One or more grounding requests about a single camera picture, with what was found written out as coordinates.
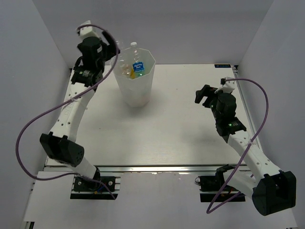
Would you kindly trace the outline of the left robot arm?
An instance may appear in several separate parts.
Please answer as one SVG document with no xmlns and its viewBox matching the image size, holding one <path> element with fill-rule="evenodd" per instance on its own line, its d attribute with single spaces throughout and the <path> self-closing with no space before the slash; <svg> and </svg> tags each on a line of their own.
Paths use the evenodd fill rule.
<svg viewBox="0 0 305 229">
<path fill-rule="evenodd" d="M 79 32 L 81 52 L 71 70 L 70 81 L 65 95 L 65 105 L 48 134 L 40 136 L 40 143 L 50 159 L 69 167 L 85 177 L 84 184 L 89 190 L 100 187 L 99 170 L 84 156 L 84 147 L 76 143 L 77 132 L 89 101 L 97 88 L 95 84 L 103 78 L 106 61 L 116 55 L 115 40 L 105 31 L 102 39 L 93 31 L 82 28 Z"/>
</svg>

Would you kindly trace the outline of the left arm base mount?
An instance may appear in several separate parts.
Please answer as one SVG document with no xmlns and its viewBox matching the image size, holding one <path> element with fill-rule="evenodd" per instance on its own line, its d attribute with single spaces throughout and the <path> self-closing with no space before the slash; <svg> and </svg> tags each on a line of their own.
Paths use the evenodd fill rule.
<svg viewBox="0 0 305 229">
<path fill-rule="evenodd" d="M 70 199 L 115 200 L 120 190 L 121 177 L 101 175 L 100 181 L 104 185 L 75 176 L 71 187 Z"/>
</svg>

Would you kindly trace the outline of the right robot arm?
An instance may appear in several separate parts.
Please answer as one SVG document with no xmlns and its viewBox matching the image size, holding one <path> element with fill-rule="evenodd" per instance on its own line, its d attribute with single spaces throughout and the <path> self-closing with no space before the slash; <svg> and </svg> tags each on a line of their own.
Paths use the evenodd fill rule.
<svg viewBox="0 0 305 229">
<path fill-rule="evenodd" d="M 252 175 L 239 171 L 237 166 L 225 165 L 216 170 L 211 183 L 202 183 L 202 190 L 215 186 L 220 190 L 229 187 L 251 198 L 256 210 L 267 216 L 296 204 L 296 177 L 291 171 L 284 172 L 251 141 L 246 127 L 236 117 L 234 88 L 222 86 L 219 89 L 205 85 L 195 93 L 195 103 L 202 102 L 209 108 L 215 119 L 219 136 L 233 148 L 248 166 Z"/>
</svg>

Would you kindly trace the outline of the clear bottle blue label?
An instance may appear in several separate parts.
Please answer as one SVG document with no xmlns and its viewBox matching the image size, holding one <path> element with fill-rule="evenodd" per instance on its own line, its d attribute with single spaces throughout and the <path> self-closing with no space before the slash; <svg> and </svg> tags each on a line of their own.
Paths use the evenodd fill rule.
<svg viewBox="0 0 305 229">
<path fill-rule="evenodd" d="M 131 52 L 132 52 L 132 68 L 134 73 L 145 74 L 144 62 L 142 60 L 140 49 L 138 48 L 137 42 L 131 42 Z"/>
</svg>

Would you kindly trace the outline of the long clear plastic bottle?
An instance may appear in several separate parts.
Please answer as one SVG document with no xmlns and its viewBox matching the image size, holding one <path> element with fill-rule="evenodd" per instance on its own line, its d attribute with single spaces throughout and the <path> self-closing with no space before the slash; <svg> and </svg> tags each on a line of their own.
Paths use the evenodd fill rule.
<svg viewBox="0 0 305 229">
<path fill-rule="evenodd" d="M 120 50 L 118 61 L 117 61 L 117 69 L 121 74 L 120 66 L 122 64 L 128 64 L 128 63 L 127 63 L 127 60 L 126 60 L 126 55 L 123 52 L 125 50 L 123 42 L 122 41 L 116 41 L 116 42 L 117 42 L 119 50 Z"/>
</svg>

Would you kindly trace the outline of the green plastic bottle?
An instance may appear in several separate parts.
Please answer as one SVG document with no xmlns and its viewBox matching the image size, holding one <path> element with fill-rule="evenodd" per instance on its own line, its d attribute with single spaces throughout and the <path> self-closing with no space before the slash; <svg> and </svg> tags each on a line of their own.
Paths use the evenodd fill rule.
<svg viewBox="0 0 305 229">
<path fill-rule="evenodd" d="M 134 73 L 134 78 L 139 78 L 141 76 L 143 76 L 144 74 L 143 73 Z"/>
</svg>

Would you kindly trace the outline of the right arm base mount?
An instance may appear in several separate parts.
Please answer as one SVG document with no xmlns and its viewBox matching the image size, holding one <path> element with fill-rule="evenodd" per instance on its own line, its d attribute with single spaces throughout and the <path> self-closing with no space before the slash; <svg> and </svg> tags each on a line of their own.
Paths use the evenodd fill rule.
<svg viewBox="0 0 305 229">
<path fill-rule="evenodd" d="M 223 167 L 220 167 L 216 170 L 215 175 L 208 176 L 199 176 L 195 179 L 195 184 L 197 184 L 200 187 L 200 201 L 201 202 L 211 202 L 214 196 L 217 194 L 219 189 L 224 183 L 224 172 L 231 172 L 234 169 L 235 166 L 232 165 L 225 165 Z M 225 200 L 228 200 L 229 198 L 233 197 L 235 194 L 238 193 L 238 190 L 231 187 L 226 186 L 224 190 L 221 192 L 220 196 L 217 197 L 215 202 L 221 203 Z"/>
</svg>

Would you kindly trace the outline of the clear bottle orange cap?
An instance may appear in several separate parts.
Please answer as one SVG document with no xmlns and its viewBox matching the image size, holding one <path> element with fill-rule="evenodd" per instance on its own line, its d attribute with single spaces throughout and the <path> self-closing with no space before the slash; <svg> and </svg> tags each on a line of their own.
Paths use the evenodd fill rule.
<svg viewBox="0 0 305 229">
<path fill-rule="evenodd" d="M 122 76 L 128 79 L 134 79 L 134 70 L 129 64 L 122 64 L 120 70 Z"/>
</svg>

